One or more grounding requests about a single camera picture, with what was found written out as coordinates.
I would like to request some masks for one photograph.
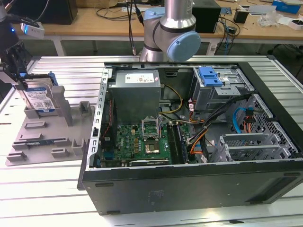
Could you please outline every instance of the desk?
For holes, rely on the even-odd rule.
[[[240,4],[251,5],[247,0],[242,0]],[[252,0],[260,5],[270,5],[271,3]],[[226,1],[217,1],[221,7],[231,7],[235,9],[238,4]],[[111,41],[128,41],[128,22],[127,21],[110,21],[96,16],[95,9],[78,9],[78,15],[71,25],[52,25],[44,24],[45,39],[52,40],[56,47],[58,56],[64,56],[65,51],[61,45],[61,40],[111,40]],[[108,12],[107,17],[117,17],[125,15],[125,12]],[[297,15],[282,13],[287,17],[296,18]],[[303,44],[303,31],[295,31],[288,26],[280,25],[279,27],[261,27],[258,23],[259,16],[249,15],[245,24],[238,24],[241,33],[234,40],[235,43],[248,44]],[[143,41],[143,26],[139,21],[132,21],[132,30],[135,41]],[[210,43],[208,55],[213,55],[210,51],[211,46],[216,46],[223,37],[224,29],[221,24],[217,26],[214,34],[201,34],[201,41]],[[30,36],[21,35],[21,39],[33,39]]]
[[[102,72],[104,62],[109,61],[138,61],[138,58],[43,57],[31,72],[47,73],[51,70],[60,75],[58,83],[64,84],[64,95],[70,103],[74,102],[75,97],[78,101],[96,103],[99,84],[89,75],[86,83],[91,84],[83,84],[83,76],[79,72],[86,74],[91,69],[95,73]],[[300,83],[277,60],[265,56],[195,56],[189,61],[248,62],[264,82],[271,83],[276,92],[284,90],[284,85],[288,91],[296,90],[296,87],[302,89]],[[275,85],[270,80],[273,75],[279,78]],[[92,95],[88,98],[85,95],[87,93]],[[76,188],[81,160],[12,167],[4,165],[6,155],[25,118],[24,107],[23,100],[14,90],[0,104],[1,227],[36,227],[42,224],[44,227],[89,227],[92,224],[98,227],[214,227],[230,225],[230,220],[243,222],[236,227],[294,227],[303,223],[303,184],[273,204],[99,216],[87,192]]]

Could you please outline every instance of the blue plastic clip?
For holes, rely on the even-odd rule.
[[[223,86],[223,83],[218,79],[218,74],[212,67],[199,67],[199,75],[205,87]]]

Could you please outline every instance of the aluminum extrusion table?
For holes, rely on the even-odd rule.
[[[128,56],[42,57],[32,73],[57,76],[71,105],[96,103],[105,61],[138,61]],[[248,62],[303,128],[303,87],[277,61],[265,56],[195,56],[190,61]],[[25,118],[25,104],[13,89],[0,105],[0,226],[214,226],[290,227],[303,223],[303,185],[269,205],[100,216],[86,191],[77,190],[81,160],[6,167],[6,155]]]

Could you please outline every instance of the black box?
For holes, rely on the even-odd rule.
[[[196,32],[214,33],[221,7],[214,0],[194,0],[193,15],[197,19]]]
[[[11,0],[4,0],[6,5]],[[47,0],[17,0],[9,13],[37,19],[45,8]],[[70,25],[77,16],[76,0],[50,0],[40,22],[48,24]]]

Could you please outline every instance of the wooden table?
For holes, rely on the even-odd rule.
[[[241,5],[251,5],[247,0],[241,0]],[[259,5],[271,5],[271,3],[261,2],[259,0],[252,0]],[[221,7],[231,7],[236,9],[239,5],[237,3],[216,1]],[[298,15],[282,13],[284,16],[298,18]],[[107,17],[118,17],[126,15],[126,12],[108,12]],[[227,19],[232,20],[233,15],[226,15]],[[257,44],[303,44],[303,31],[295,31],[288,26],[280,25],[279,27],[261,27],[257,20],[259,16],[249,15],[245,24],[238,24],[241,28],[240,34],[234,40],[235,43],[257,43]],[[44,24],[45,39],[52,40],[56,47],[59,56],[64,56],[65,51],[61,45],[61,40],[128,40],[128,22],[127,21],[111,21],[106,20],[96,15],[96,9],[78,9],[78,15],[71,25],[53,25]],[[135,41],[143,41],[143,26],[139,21],[132,21],[132,30]],[[209,42],[208,55],[214,53],[210,50],[211,47],[217,46],[223,37],[224,29],[221,24],[217,26],[214,34],[200,34],[202,42]],[[21,39],[33,39],[30,36],[21,35]]]

